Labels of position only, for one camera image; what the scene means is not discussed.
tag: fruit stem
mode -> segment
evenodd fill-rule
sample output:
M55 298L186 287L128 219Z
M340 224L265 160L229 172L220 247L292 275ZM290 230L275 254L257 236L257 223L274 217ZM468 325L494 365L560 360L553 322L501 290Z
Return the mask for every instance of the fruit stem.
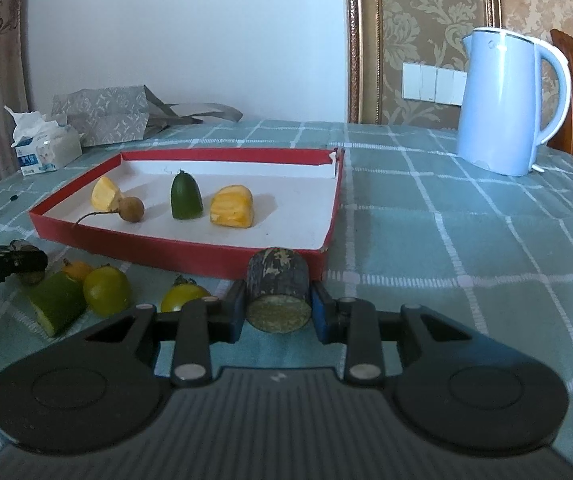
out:
M86 215L84 215L82 218L80 218L75 225L79 224L82 220L84 220L85 218L87 218L87 216L93 216L93 215L113 215L115 213L117 213L118 210L116 209L115 211L94 211L93 213L87 213Z

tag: white wall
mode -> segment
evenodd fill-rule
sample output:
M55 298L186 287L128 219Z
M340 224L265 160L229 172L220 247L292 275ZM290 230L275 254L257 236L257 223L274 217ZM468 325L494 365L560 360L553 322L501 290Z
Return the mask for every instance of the white wall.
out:
M144 83L166 102L250 118L344 121L345 0L25 0L33 108Z

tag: gray paper bag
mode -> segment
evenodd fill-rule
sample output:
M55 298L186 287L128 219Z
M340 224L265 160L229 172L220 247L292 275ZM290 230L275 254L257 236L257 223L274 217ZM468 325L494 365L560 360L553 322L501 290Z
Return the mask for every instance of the gray paper bag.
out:
M52 115L66 114L83 146L142 140L172 124L198 124L199 117L238 122L242 113L216 103L183 104L178 115L145 85L80 90L53 98Z

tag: red tray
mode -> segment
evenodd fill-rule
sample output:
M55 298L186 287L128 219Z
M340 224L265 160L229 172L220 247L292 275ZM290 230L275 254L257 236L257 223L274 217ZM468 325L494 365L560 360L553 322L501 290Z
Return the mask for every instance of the red tray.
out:
M340 205L343 150L192 148L122 152L54 192L29 211L39 236L117 260L229 280L244 279L250 257L281 246L307 260L312 280L323 276ZM204 216L179 221L170 214L170 183L180 169L193 174ZM107 174L145 205L142 222L91 212L91 190ZM254 195L250 229L215 226L210 197L244 184Z

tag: pineapple piece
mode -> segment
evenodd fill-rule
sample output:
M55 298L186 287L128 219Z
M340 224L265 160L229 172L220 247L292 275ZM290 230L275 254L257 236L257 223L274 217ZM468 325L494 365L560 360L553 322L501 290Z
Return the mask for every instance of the pineapple piece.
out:
M118 203L124 198L119 187L106 175L97 181L90 196L90 204L97 211L117 211Z
M253 195L244 186L226 186L211 201L210 218L225 227L249 228L253 224Z

